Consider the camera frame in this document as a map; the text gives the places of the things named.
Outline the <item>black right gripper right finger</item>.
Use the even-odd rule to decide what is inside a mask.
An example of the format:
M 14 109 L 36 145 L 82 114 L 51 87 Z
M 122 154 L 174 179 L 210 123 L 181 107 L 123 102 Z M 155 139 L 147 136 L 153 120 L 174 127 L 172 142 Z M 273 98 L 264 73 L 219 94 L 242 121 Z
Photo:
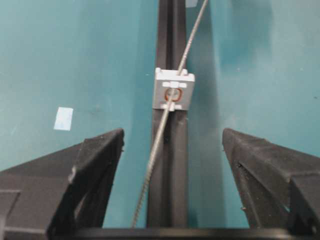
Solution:
M 250 228 L 320 238 L 320 158 L 231 128 L 222 145 Z

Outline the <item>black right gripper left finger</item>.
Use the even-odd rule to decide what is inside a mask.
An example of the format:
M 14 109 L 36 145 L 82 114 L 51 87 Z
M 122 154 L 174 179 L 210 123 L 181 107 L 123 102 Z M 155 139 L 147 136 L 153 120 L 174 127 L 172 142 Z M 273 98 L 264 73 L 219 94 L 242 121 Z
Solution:
M 114 129 L 0 173 L 0 237 L 51 240 L 103 226 L 124 146 Z

